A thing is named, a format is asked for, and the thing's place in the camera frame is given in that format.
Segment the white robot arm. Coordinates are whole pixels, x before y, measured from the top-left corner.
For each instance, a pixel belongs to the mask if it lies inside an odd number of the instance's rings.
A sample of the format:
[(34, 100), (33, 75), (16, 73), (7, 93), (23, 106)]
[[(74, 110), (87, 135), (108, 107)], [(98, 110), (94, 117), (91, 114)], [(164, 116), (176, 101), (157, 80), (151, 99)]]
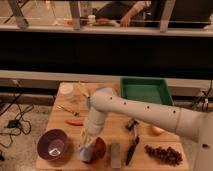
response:
[(213, 112), (127, 100), (117, 96), (111, 87), (96, 90), (89, 103), (81, 148), (88, 148), (101, 134), (109, 112), (119, 113), (196, 142), (193, 171), (213, 171)]

